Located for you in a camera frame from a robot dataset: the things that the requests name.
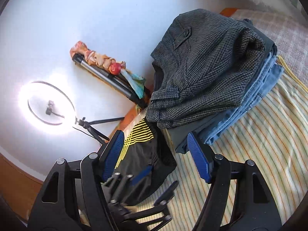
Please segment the black pants with yellow stripes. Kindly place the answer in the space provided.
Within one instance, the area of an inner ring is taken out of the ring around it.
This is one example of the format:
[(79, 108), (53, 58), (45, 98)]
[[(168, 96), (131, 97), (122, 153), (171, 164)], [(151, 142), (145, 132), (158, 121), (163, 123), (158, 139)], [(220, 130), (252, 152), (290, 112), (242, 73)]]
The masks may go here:
[(151, 173), (138, 184), (129, 184), (123, 202), (134, 206), (151, 196), (177, 167), (176, 160), (156, 123), (143, 118), (124, 141), (115, 172), (136, 176), (148, 165)]

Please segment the dark grey folded pants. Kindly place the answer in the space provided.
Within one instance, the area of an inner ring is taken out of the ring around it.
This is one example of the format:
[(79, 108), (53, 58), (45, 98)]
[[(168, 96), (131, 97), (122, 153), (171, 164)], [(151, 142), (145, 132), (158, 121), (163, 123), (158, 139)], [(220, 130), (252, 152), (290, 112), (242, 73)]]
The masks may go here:
[(213, 144), (225, 130), (258, 105), (281, 77), (284, 69), (276, 64), (277, 47), (274, 41), (255, 28), (251, 20), (244, 19), (242, 23), (253, 29), (264, 40), (267, 57), (253, 81), (250, 82), (250, 87), (246, 89), (246, 94), (239, 107), (210, 115), (183, 126), (167, 129), (173, 148), (177, 153), (185, 154), (188, 151), (187, 135), (190, 132), (196, 133), (204, 144)]

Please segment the striped yellow bed sheet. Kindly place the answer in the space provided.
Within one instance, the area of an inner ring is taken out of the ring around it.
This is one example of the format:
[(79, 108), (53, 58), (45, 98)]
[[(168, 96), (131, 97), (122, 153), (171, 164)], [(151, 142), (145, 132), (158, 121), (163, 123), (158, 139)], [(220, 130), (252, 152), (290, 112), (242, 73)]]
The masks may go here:
[[(273, 195), (282, 222), (295, 212), (307, 192), (307, 87), (278, 57), (284, 73), (272, 90), (227, 129), (213, 144), (228, 160), (253, 160)], [(172, 221), (165, 230), (191, 230), (210, 186), (199, 176), (189, 153), (176, 153), (176, 169), (161, 187), (137, 205), (143, 211), (174, 182), (178, 186), (168, 203)]]

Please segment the silver black folded tripod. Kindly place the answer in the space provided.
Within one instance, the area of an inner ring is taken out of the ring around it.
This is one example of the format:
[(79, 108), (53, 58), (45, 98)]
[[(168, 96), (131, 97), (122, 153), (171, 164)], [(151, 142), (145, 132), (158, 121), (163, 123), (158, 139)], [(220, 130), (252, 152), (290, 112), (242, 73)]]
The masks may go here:
[(89, 73), (113, 87), (115, 90), (126, 96), (130, 101), (134, 102), (142, 109), (146, 108), (148, 105), (148, 100), (146, 98), (140, 99), (133, 88), (129, 85), (129, 83), (124, 80), (122, 75), (115, 76), (96, 66), (90, 66), (86, 63), (84, 56), (81, 54), (74, 54), (72, 60), (76, 65), (86, 69)]

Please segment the brown wooden door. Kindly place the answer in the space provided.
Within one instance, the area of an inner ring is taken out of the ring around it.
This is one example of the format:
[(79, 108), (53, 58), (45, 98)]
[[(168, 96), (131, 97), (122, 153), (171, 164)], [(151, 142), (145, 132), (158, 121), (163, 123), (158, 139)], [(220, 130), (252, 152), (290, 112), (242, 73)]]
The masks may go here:
[(35, 199), (43, 185), (1, 155), (1, 196), (23, 220), (29, 219)]

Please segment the grey houndstooth folded pants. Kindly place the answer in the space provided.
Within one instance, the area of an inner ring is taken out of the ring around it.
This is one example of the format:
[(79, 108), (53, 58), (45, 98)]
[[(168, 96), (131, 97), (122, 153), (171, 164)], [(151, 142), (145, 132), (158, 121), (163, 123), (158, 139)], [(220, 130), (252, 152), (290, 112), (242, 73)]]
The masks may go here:
[(205, 9), (178, 15), (151, 53), (162, 79), (146, 119), (173, 128), (240, 106), (267, 54), (245, 22)]

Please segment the blue denim folded jeans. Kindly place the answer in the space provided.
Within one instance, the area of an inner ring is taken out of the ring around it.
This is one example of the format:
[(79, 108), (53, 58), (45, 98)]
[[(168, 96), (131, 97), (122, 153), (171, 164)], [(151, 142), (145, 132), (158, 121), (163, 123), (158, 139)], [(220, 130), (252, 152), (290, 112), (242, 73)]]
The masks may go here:
[(277, 50), (272, 49), (264, 60), (256, 79), (247, 90), (241, 105), (218, 114), (198, 133), (198, 137), (204, 144), (213, 144), (226, 129), (256, 106), (277, 84), (284, 68), (276, 64), (276, 58)]

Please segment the checked beige blanket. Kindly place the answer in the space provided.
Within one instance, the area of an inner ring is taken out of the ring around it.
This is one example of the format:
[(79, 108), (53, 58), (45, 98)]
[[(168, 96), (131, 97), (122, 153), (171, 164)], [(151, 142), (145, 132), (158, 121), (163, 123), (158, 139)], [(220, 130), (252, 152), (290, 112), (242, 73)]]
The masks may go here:
[(307, 27), (278, 13), (239, 9), (232, 18), (249, 19), (253, 26), (272, 39), (278, 54), (297, 78), (307, 85)]

